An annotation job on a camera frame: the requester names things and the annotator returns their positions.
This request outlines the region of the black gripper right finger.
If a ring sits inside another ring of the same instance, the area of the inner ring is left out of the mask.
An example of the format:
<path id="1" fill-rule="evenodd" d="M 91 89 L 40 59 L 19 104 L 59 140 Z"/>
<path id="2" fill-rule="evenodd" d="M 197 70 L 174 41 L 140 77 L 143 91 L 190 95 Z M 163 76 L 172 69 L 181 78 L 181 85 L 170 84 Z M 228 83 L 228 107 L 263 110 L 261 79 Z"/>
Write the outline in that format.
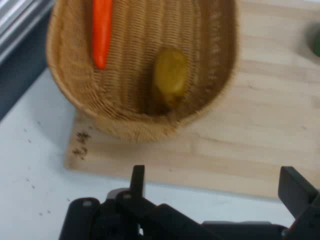
<path id="1" fill-rule="evenodd" d="M 280 169 L 278 197 L 294 217 L 285 240 L 320 238 L 320 192 L 294 167 Z"/>

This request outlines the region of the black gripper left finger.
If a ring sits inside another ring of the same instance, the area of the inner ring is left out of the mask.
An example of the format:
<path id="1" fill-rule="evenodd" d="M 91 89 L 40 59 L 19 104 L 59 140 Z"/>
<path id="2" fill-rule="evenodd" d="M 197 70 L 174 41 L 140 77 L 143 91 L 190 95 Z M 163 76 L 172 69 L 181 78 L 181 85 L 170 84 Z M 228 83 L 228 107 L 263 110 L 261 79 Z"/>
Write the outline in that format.
<path id="1" fill-rule="evenodd" d="M 130 187 L 113 199 L 74 200 L 67 210 L 61 240 L 213 240 L 215 235 L 167 204 L 143 196 L 144 165 L 133 168 Z"/>

